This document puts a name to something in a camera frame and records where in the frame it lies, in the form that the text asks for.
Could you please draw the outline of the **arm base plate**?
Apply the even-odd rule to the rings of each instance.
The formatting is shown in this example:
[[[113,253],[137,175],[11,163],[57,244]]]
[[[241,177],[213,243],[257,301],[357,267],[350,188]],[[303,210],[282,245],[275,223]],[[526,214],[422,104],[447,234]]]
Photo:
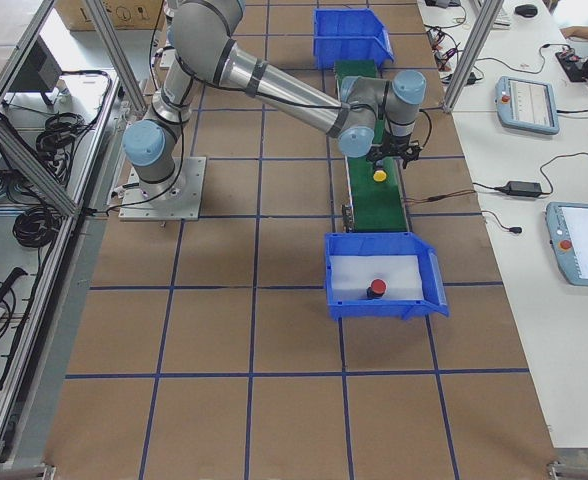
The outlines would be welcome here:
[[[134,167],[128,180],[137,186],[127,189],[118,213],[122,221],[197,221],[200,216],[206,157],[173,157],[178,179],[159,184],[139,180]]]

